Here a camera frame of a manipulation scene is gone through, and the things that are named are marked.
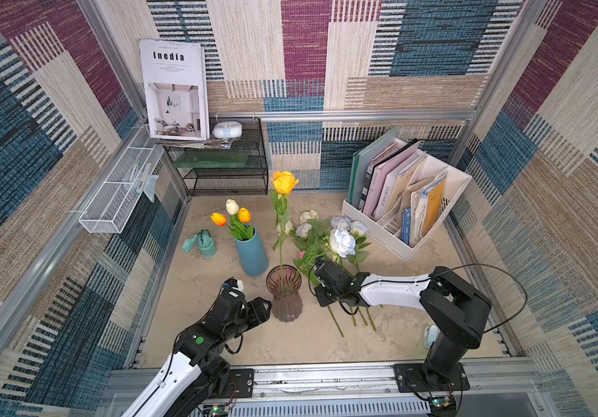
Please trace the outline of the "blue cylindrical vase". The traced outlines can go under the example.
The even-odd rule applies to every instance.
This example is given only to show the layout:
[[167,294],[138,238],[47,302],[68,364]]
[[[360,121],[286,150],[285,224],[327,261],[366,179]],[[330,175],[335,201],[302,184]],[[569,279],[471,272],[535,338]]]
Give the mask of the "blue cylindrical vase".
[[262,275],[269,267],[269,258],[257,230],[253,229],[252,238],[245,241],[235,238],[234,242],[243,272],[252,277]]

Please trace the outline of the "yellow orange tulip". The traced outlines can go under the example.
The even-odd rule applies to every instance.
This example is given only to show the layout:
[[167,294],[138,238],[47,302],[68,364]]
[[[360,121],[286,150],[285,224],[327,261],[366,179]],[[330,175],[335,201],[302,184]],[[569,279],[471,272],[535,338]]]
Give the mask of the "yellow orange tulip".
[[240,240],[250,240],[255,234],[255,228],[250,225],[251,213],[246,208],[240,208],[238,212],[238,226],[240,228]]

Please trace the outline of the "orange red tulip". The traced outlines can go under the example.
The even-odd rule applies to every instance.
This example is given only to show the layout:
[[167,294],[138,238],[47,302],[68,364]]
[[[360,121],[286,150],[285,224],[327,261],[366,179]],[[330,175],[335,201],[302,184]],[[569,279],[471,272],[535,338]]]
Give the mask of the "orange red tulip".
[[212,213],[210,216],[210,220],[214,222],[219,227],[227,227],[230,231],[230,234],[233,238],[239,239],[241,237],[240,230],[237,226],[234,226],[228,218],[219,213]]

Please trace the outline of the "white tulip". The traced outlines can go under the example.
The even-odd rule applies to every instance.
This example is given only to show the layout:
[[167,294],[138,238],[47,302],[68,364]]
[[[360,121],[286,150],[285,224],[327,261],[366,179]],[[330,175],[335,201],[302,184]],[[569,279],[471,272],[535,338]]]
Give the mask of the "white tulip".
[[238,205],[238,203],[235,200],[228,199],[226,202],[225,208],[229,215],[230,221],[233,223],[234,226],[237,226],[238,229],[240,230],[240,228],[238,226],[238,212],[241,209],[241,207]]

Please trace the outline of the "orange rose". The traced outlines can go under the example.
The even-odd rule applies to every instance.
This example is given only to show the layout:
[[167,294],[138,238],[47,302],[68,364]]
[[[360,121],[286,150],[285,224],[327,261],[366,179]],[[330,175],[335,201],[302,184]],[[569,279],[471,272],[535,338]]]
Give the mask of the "orange rose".
[[290,211],[290,194],[299,183],[299,180],[288,171],[278,171],[271,179],[273,190],[271,191],[271,201],[273,209],[276,213],[275,229],[277,232],[276,241],[272,247],[279,255],[278,265],[278,287],[282,288],[285,281],[285,271],[283,267],[283,244],[286,238],[291,234],[284,235],[281,232],[281,227],[287,221],[291,221]]

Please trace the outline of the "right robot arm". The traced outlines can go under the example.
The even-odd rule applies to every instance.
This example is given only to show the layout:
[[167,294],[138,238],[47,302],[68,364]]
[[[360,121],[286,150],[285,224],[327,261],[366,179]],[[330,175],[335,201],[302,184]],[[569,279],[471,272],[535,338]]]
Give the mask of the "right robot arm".
[[452,269],[437,267],[430,274],[410,277],[353,276],[319,257],[315,276],[319,282],[316,299],[322,307],[334,303],[353,308],[390,305],[426,312],[439,334],[417,372],[421,386],[446,390],[460,384],[459,362],[467,351],[480,347],[492,304]]

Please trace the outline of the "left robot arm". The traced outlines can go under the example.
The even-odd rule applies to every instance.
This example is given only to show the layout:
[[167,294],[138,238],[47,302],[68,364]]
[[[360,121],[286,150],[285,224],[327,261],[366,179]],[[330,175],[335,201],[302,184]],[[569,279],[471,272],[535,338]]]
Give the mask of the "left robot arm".
[[177,335],[165,364],[123,415],[188,416],[212,394],[226,391],[227,343],[269,321],[271,309],[262,297],[248,301],[241,281],[226,280],[207,313]]

